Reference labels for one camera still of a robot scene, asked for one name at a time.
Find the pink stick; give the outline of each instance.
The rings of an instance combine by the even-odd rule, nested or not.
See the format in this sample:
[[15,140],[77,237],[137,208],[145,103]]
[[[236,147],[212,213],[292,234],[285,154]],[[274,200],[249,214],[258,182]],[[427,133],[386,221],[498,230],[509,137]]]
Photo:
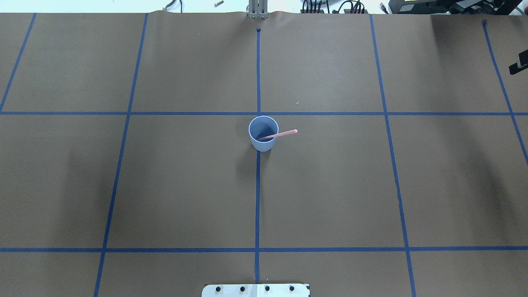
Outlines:
[[285,131],[285,132],[273,134],[273,135],[270,135],[270,136],[261,137],[261,138],[259,138],[257,140],[258,141],[262,141],[262,140],[270,139],[270,138],[273,138],[273,137],[281,137],[281,136],[286,136],[286,135],[290,135],[290,134],[295,134],[297,132],[298,132],[297,129],[293,129],[293,130],[290,130],[290,131]]

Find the white label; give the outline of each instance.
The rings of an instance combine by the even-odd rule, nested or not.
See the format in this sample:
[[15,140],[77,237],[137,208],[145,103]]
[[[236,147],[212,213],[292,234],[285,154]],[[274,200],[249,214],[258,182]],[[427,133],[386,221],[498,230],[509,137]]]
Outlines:
[[400,7],[400,11],[399,12],[411,11],[413,7],[414,7],[414,4],[402,5]]

